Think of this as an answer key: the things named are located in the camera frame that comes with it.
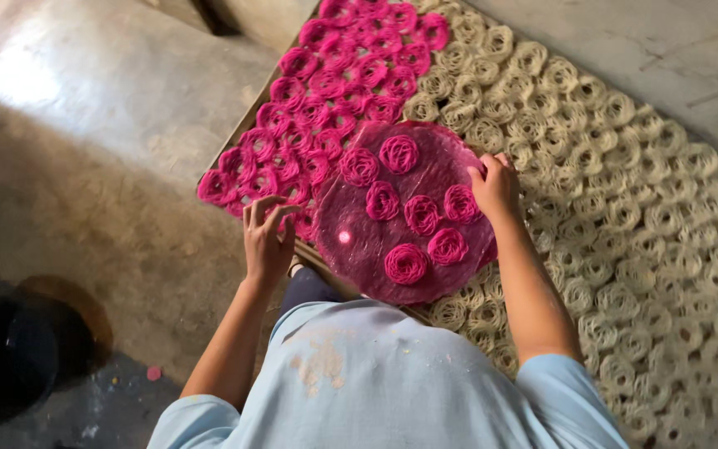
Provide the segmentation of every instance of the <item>person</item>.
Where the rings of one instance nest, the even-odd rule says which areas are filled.
[[[293,257],[297,206],[265,197],[245,208],[247,275],[148,445],[228,447],[627,447],[581,364],[572,319],[519,211],[511,162],[485,155],[469,168],[492,222],[515,382],[462,336],[430,328],[387,304],[342,303],[300,265],[283,298],[265,362],[251,386],[270,293]]]

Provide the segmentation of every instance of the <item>concrete floor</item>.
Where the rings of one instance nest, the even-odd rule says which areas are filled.
[[[0,0],[0,278],[79,284],[184,382],[245,269],[194,188],[276,58],[141,2]]]

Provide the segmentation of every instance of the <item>white spiral snack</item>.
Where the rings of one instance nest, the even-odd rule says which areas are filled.
[[[581,316],[578,319],[578,333],[594,342],[600,350],[613,348],[619,339],[619,332],[614,324],[599,313]]]
[[[467,305],[461,297],[445,297],[434,304],[428,319],[438,328],[458,331],[467,319]]]
[[[544,45],[533,41],[518,42],[509,59],[509,67],[523,70],[531,76],[539,75],[547,59],[547,49]]]
[[[640,304],[623,282],[606,284],[594,296],[598,309],[612,320],[630,320],[638,315]]]
[[[600,362],[600,381],[610,390],[621,395],[633,394],[636,370],[618,353],[608,354]]]
[[[504,373],[509,379],[513,379],[517,375],[518,359],[517,349],[510,341],[501,342],[501,344],[495,344],[490,354],[492,363],[496,368]]]
[[[485,301],[470,312],[467,326],[474,330],[498,332],[506,327],[506,309],[503,301]]]
[[[464,10],[451,18],[451,29],[456,41],[468,46],[483,46],[487,33],[484,18],[475,11]]]
[[[592,308],[592,289],[582,277],[571,277],[564,282],[562,297],[567,311],[573,317],[581,316]]]
[[[505,25],[491,26],[487,38],[478,49],[494,62],[503,62],[514,49],[514,34]]]
[[[460,334],[484,354],[489,355],[495,347],[494,334],[485,329],[466,327],[461,329]]]
[[[633,325],[619,334],[617,350],[629,362],[643,359],[653,347],[653,336],[643,326]]]
[[[472,8],[415,4],[443,15],[451,38],[433,52],[404,117],[437,121],[477,154],[512,159],[526,228],[577,319],[585,365],[623,435],[635,447],[653,439],[654,447],[718,447],[718,418],[703,412],[718,396],[716,150]],[[507,355],[509,364],[496,364],[513,375],[500,277],[490,267],[434,303],[431,320],[491,359]],[[631,363],[631,395],[600,381],[610,355],[609,377],[627,367],[615,361]]]
[[[641,373],[633,381],[633,397],[653,412],[664,408],[671,394],[667,382],[652,373]]]

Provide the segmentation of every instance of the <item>pink plastic sheet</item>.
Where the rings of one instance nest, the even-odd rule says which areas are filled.
[[[415,166],[404,175],[392,174],[382,163],[376,180],[392,185],[401,210],[390,220],[374,220],[367,211],[369,187],[356,187],[338,175],[318,196],[315,241],[323,260],[338,276],[365,294],[386,303],[429,303],[462,287],[484,264],[497,257],[494,231],[481,217],[470,224],[446,218],[445,192],[454,185],[470,185],[467,167],[482,169],[481,162],[452,131],[433,123],[406,121],[397,125],[366,123],[350,144],[366,148],[376,158],[382,144],[405,135],[419,150]],[[440,220],[434,233],[422,236],[406,223],[404,205],[415,195],[434,200]],[[461,261],[443,266],[429,260],[425,275],[410,285],[396,284],[384,270],[384,258],[400,244],[414,244],[428,252],[428,243],[441,229],[461,232],[468,250]]]

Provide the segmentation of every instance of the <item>pink spiral snack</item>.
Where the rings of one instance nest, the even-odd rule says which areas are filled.
[[[445,217],[469,225],[481,218],[481,211],[475,203],[472,189],[463,184],[452,185],[445,192]]]
[[[273,166],[279,182],[289,182],[301,174],[301,166],[288,148],[283,148],[276,154]]]
[[[343,136],[354,131],[357,125],[357,119],[350,110],[343,106],[334,106],[331,108],[330,124]]]
[[[235,146],[221,153],[218,158],[218,169],[230,179],[244,183],[254,179],[257,171],[256,158],[253,152]]]
[[[310,78],[310,90],[321,98],[336,98],[345,90],[345,79],[342,73],[333,70],[321,69]]]
[[[325,155],[315,154],[309,156],[303,162],[304,170],[309,176],[309,182],[313,186],[323,184],[323,181],[329,176],[329,159]]]
[[[367,36],[364,45],[370,53],[383,58],[399,52],[403,42],[400,33],[391,28],[383,28],[375,35]]]
[[[292,205],[304,206],[309,204],[312,199],[309,181],[305,178],[298,178],[284,184],[282,195],[285,195],[287,202]]]
[[[428,242],[428,255],[431,260],[446,267],[464,259],[467,250],[469,247],[461,232],[453,228],[440,229]]]
[[[224,207],[224,210],[229,213],[229,215],[237,218],[238,220],[243,219],[243,208],[246,207],[246,204],[244,204],[239,199],[234,200],[227,204]]]
[[[425,195],[415,195],[406,201],[404,217],[409,228],[422,236],[433,234],[440,223],[436,203]]]
[[[304,99],[294,117],[295,124],[301,129],[320,129],[329,121],[329,107],[324,99],[313,95]]]
[[[423,42],[414,42],[404,45],[404,48],[398,52],[395,63],[399,67],[408,67],[415,75],[423,76],[431,67],[431,51],[428,45]]]
[[[323,0],[317,15],[329,19],[331,25],[343,28],[356,20],[356,6],[348,0]]]
[[[335,102],[337,106],[342,106],[347,109],[354,117],[360,116],[364,113],[364,102],[367,99],[368,90],[358,83],[349,83],[345,86],[345,91],[341,97],[338,97]]]
[[[248,198],[257,200],[268,195],[278,195],[278,177],[276,172],[270,168],[257,170],[254,179],[247,185],[243,185],[241,193]]]
[[[351,35],[359,42],[364,45],[364,40],[367,36],[375,35],[378,30],[383,28],[381,21],[376,20],[372,17],[364,17],[354,23],[351,27]]]
[[[257,111],[257,128],[265,128],[279,138],[290,126],[287,108],[273,101],[265,103]]]
[[[365,187],[378,177],[378,162],[367,149],[354,148],[340,159],[340,173],[348,184]]]
[[[384,18],[389,13],[389,4],[386,0],[357,0],[357,11],[360,15]]]
[[[371,54],[360,59],[355,67],[356,80],[366,89],[372,89],[378,86],[387,76],[387,71],[389,70],[384,59]]]
[[[344,152],[342,138],[342,133],[336,129],[325,129],[314,137],[314,149],[329,160],[337,160]]]
[[[293,47],[278,60],[278,67],[284,76],[305,81],[317,69],[317,56],[304,47]]]
[[[364,210],[374,220],[391,220],[395,218],[401,207],[395,188],[384,180],[375,181],[364,199],[367,201]]]
[[[451,36],[448,21],[436,13],[428,13],[417,19],[414,32],[415,42],[428,44],[431,50],[443,49]]]
[[[403,103],[399,98],[371,94],[364,103],[364,116],[371,121],[394,123],[401,116]]]
[[[270,99],[286,108],[294,111],[301,105],[306,97],[306,86],[292,76],[282,76],[270,85]]]
[[[389,6],[389,21],[398,33],[408,35],[417,26],[417,9],[411,3],[394,3]]]
[[[198,196],[205,203],[224,207],[237,199],[234,180],[220,170],[207,170],[199,182]]]
[[[409,98],[417,91],[417,80],[409,67],[396,66],[387,72],[381,86],[393,97]]]
[[[378,151],[381,163],[396,175],[402,175],[411,170],[419,157],[417,144],[412,138],[403,134],[385,140]]]
[[[298,33],[298,43],[312,51],[320,50],[324,43],[340,37],[339,32],[331,28],[331,23],[327,18],[313,18],[307,21]]]
[[[396,284],[411,285],[425,276],[428,257],[411,243],[399,244],[384,258],[384,272]]]
[[[295,233],[301,240],[314,240],[315,220],[314,208],[305,207],[301,212],[294,214]]]
[[[295,123],[290,123],[290,127],[279,138],[284,148],[289,149],[296,156],[304,154],[312,146],[311,128],[299,128]]]
[[[260,162],[272,159],[276,153],[276,139],[267,129],[253,128],[245,131],[237,145],[248,152],[253,152]]]
[[[354,64],[357,58],[357,43],[352,37],[340,37],[323,44],[320,58],[325,69],[338,72]]]
[[[241,136],[237,148],[225,151],[219,158],[217,171],[221,174],[208,173],[202,178],[200,195],[241,217],[243,207],[252,199],[285,192],[290,185],[305,185],[294,189],[296,200],[303,202],[317,196],[320,201],[320,191],[331,189],[335,180],[349,185],[343,176],[335,175],[343,168],[352,168],[354,171],[347,172],[348,178],[364,184],[358,213],[367,221],[383,226],[396,224],[412,237],[419,237],[409,230],[403,213],[391,220],[375,221],[364,210],[365,187],[371,187],[374,180],[392,184],[402,199],[423,193],[400,190],[393,180],[399,175],[380,170],[377,158],[381,141],[367,158],[357,158],[357,154],[362,155],[359,152],[351,153],[344,163],[340,159],[347,153],[347,142],[355,140],[360,124],[394,123],[399,119],[404,102],[414,93],[413,79],[428,71],[429,48],[434,40],[439,41],[440,19],[420,21],[412,5],[390,4],[389,0],[321,0],[318,10],[320,17],[301,28],[300,46],[288,50],[278,61],[282,76],[270,85],[270,100],[257,110],[254,129]],[[444,35],[449,36],[447,29]],[[404,47],[404,42],[414,43]],[[421,159],[416,167],[423,164]],[[417,176],[413,173],[419,171],[413,169],[406,176]],[[438,192],[427,192],[429,197],[437,197],[448,186],[463,181],[450,180],[446,185],[440,182]],[[308,195],[298,194],[303,190],[308,190]],[[312,199],[306,204],[310,208],[315,205]],[[293,222],[299,231],[311,232],[311,223]],[[417,241],[423,251],[428,242],[404,241]],[[377,271],[392,248],[385,248],[376,258]],[[418,288],[425,285],[432,284],[417,283]]]

